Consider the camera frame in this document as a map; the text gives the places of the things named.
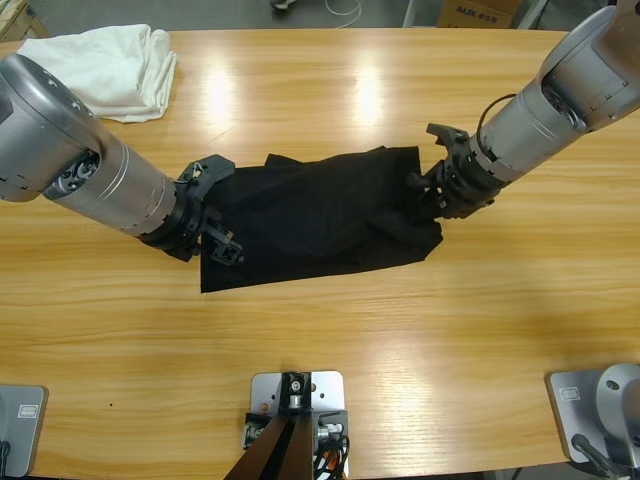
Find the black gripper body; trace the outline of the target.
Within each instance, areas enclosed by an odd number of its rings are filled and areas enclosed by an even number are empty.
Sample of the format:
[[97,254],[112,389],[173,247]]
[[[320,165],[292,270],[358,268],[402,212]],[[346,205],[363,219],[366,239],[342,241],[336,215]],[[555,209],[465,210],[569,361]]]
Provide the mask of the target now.
[[175,182],[176,203],[162,225],[143,234],[141,242],[167,255],[189,262],[203,251],[201,237],[233,241],[233,233],[220,223],[221,215],[204,203],[211,184],[204,181]]
[[447,151],[447,156],[428,171],[437,218],[467,218],[491,205],[506,187],[504,181],[480,165],[469,141],[446,144],[443,139],[437,139],[436,144]]

